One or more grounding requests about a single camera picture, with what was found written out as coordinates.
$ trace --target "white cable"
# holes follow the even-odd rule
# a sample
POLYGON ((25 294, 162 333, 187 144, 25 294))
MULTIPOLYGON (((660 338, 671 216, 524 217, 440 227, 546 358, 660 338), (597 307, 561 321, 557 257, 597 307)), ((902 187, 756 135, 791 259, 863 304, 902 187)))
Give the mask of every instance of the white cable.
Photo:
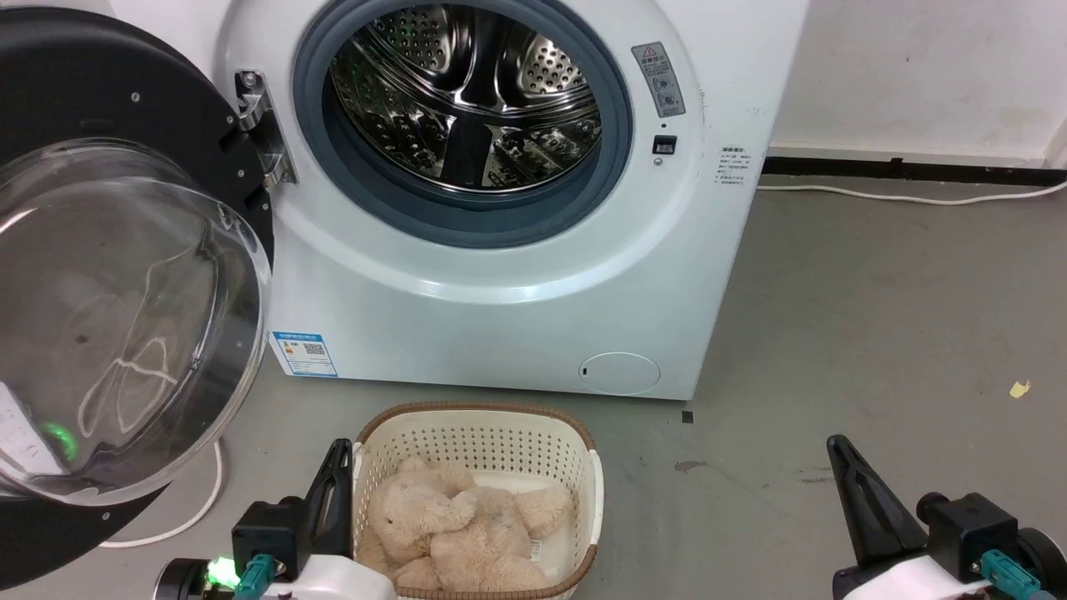
POLYGON ((993 195, 980 195, 975 198, 965 198, 962 200, 935 200, 933 198, 918 198, 913 195, 882 195, 876 193, 858 192, 855 190, 846 190, 843 188, 834 188, 830 186, 757 186, 760 191, 767 192, 802 192, 802 191, 822 191, 830 193, 840 193, 844 195, 854 195, 856 198, 865 198, 869 200, 889 200, 894 202, 914 202, 918 204, 933 204, 936 206, 961 206, 965 204, 976 204, 978 202, 990 202, 993 200, 1021 200, 1024 198, 1037 198, 1039 195, 1048 195, 1050 193, 1055 193, 1060 190, 1067 189, 1067 181, 1060 184, 1058 186, 1053 186, 1051 188, 1045 188, 1040 190, 1035 190, 1032 192, 1023 193, 1001 193, 993 195))
POLYGON ((204 506, 202 506, 191 519, 166 533, 146 537, 144 539, 131 539, 129 541, 106 541, 100 544, 100 548, 138 548, 141 546, 148 546, 149 543, 156 543, 157 541, 163 541, 164 539, 171 539, 176 535, 185 533, 189 527, 198 523, 200 520, 207 515, 208 510, 211 510, 211 507, 214 506, 214 502, 219 500, 219 493, 222 491, 222 440, 218 440, 214 442, 214 487, 211 488, 211 495, 207 498, 207 502, 204 503, 204 506))

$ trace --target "plastic basket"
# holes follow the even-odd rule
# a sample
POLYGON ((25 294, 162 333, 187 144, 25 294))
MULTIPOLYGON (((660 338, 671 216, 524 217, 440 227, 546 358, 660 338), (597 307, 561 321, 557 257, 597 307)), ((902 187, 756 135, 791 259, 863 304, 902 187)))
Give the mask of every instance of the plastic basket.
POLYGON ((431 464, 462 463, 474 472, 479 485, 513 492, 558 481, 571 490, 574 499, 569 521, 539 540, 539 564, 555 583, 552 587, 507 593, 397 587, 400 598, 563 600, 574 594, 592 567, 604 516, 604 473, 589 431, 563 412, 515 405, 404 405, 367 424, 352 454, 356 475, 352 494, 355 540, 367 525, 370 493, 411 456, 431 464))

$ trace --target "plush toy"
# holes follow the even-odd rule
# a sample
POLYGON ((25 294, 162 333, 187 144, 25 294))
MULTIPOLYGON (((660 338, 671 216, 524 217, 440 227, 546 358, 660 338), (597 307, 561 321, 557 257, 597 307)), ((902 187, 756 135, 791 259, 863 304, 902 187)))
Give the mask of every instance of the plush toy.
POLYGON ((465 527, 439 533, 430 541, 430 557, 404 565, 395 575, 399 585, 448 591, 521 591, 551 585, 530 560, 530 537, 555 531, 571 509, 571 492, 560 485, 513 494, 478 487, 453 502, 474 500, 477 510, 465 527))
POLYGON ((463 467, 431 469, 420 458, 404 460, 375 488, 367 507, 356 560, 386 575, 430 553, 430 536, 463 528, 475 516, 477 500, 458 496, 475 487, 463 467))

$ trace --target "washing machine door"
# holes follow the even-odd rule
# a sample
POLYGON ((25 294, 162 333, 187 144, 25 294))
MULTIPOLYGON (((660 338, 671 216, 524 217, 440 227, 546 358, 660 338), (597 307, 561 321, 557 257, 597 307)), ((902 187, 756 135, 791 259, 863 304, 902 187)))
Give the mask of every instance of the washing machine door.
POLYGON ((0 82, 2 588, 219 438, 266 347, 270 228, 240 115, 162 42, 0 10, 0 82))

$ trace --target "tag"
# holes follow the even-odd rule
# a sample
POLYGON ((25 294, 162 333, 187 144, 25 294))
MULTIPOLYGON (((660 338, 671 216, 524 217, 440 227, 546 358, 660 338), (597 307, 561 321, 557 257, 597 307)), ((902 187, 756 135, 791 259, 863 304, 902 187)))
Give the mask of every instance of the tag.
POLYGON ((0 456, 6 456, 28 475, 67 473, 3 382, 0 382, 0 456))
POLYGON ((722 146, 715 185, 744 186, 752 173, 752 155, 742 146, 722 146))
POLYGON ((659 42, 641 44, 630 49, 644 74, 644 80, 652 92, 652 100, 660 117, 685 114, 682 90, 678 84, 674 67, 667 58, 667 50, 659 42))
POLYGON ((274 340, 293 375, 337 377, 327 343, 318 333, 275 331, 274 340))

